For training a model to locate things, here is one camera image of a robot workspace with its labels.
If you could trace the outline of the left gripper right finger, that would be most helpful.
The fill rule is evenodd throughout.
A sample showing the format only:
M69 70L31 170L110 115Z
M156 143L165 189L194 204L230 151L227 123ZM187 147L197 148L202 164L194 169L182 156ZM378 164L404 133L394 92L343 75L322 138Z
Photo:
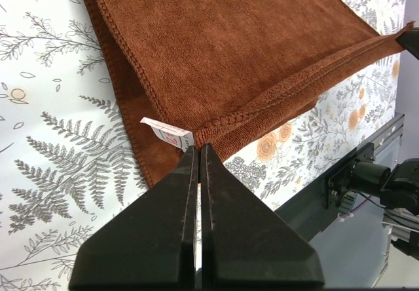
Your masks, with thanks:
M200 150L202 286L321 288L317 252L223 165Z

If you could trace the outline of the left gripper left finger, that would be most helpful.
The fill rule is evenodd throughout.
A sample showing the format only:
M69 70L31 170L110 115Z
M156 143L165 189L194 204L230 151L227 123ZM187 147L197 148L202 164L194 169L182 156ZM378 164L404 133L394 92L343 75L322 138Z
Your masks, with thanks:
M199 152L79 248L70 288L194 288Z

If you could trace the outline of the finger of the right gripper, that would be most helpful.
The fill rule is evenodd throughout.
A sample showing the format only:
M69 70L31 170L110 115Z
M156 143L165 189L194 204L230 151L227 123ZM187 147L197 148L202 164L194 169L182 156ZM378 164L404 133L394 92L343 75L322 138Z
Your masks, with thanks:
M419 28L402 33L396 41L415 58L419 58Z

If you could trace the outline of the brown towel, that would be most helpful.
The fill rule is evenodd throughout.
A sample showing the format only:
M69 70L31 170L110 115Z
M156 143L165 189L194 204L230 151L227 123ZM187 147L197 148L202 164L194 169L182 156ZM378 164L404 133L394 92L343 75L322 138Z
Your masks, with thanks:
M402 51L342 0L84 0L148 186L180 153L141 124L192 132L226 160Z

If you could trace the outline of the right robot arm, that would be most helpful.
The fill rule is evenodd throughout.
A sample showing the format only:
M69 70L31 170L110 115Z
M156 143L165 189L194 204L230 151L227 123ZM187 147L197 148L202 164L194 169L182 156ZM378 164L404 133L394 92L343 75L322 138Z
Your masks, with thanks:
M418 28L404 32L396 41L418 59ZM403 208L418 216L418 158L407 159L393 170L358 161L351 171L349 189L378 197L387 210ZM418 260L418 230L410 234L409 241L397 239L392 245Z

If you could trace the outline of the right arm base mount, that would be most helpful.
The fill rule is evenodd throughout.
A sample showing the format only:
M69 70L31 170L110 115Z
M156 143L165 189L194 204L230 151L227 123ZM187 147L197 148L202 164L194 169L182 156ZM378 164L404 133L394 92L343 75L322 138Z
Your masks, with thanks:
M325 178L326 207L339 208L349 192L379 197L391 169L374 160L374 144L369 142L338 161L337 167Z

